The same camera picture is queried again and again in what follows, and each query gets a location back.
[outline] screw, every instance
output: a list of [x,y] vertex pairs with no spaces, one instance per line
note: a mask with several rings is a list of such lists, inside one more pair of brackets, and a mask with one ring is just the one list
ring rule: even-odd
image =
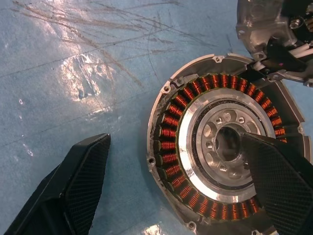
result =
[[225,165],[221,165],[221,166],[220,166],[220,170],[221,170],[221,171],[227,171],[227,168],[226,168]]
[[245,119],[243,117],[239,118],[239,123],[243,124],[245,122]]
[[207,148],[213,148],[213,144],[212,144],[212,142],[210,142],[210,141],[208,141],[207,143],[205,143],[205,146],[206,146]]
[[216,119],[216,122],[217,122],[217,124],[221,124],[221,123],[223,122],[223,120],[222,120],[220,117],[218,117],[218,118]]
[[290,27],[291,29],[296,29],[296,28],[299,28],[300,24],[301,24],[301,21],[300,21],[299,19],[293,19],[293,20],[290,22],[289,27]]

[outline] table surface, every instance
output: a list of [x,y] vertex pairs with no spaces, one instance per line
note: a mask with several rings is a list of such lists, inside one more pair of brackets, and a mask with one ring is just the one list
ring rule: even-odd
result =
[[[91,235],[190,234],[145,160],[161,86],[206,55],[248,55],[234,0],[0,2],[0,234],[36,186],[87,137],[112,145]],[[286,82],[313,134],[309,88]]]

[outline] mounting hole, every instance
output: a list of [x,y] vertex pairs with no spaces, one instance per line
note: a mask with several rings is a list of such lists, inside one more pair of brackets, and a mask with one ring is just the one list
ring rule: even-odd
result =
[[149,164],[150,165],[155,165],[156,164],[156,160],[154,158],[150,158],[149,159]]
[[196,228],[196,223],[193,222],[193,221],[189,222],[189,223],[188,223],[188,228],[189,228],[190,230],[194,230],[194,229]]
[[223,161],[229,162],[236,159],[240,149],[238,133],[230,127],[222,127],[217,133],[215,148]]

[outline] white wire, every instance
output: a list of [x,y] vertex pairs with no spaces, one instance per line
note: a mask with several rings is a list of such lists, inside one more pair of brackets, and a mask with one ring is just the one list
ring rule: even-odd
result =
[[297,55],[297,54],[299,54],[305,50],[308,50],[308,49],[310,49],[310,45],[306,43],[306,44],[304,44],[304,45],[302,45],[296,49],[290,50],[289,52],[291,55]]
[[298,53],[296,55],[294,55],[295,58],[301,58],[301,57],[304,57],[304,56],[307,56],[307,55],[311,55],[313,54],[313,48],[312,49],[309,49],[309,50],[305,50],[301,53]]

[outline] central shaft hole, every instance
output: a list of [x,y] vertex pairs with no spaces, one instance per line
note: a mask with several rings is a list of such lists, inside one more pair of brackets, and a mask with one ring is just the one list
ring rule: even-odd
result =
[[240,149],[239,134],[230,127],[222,127],[217,133],[215,147],[222,160],[226,162],[234,160]]

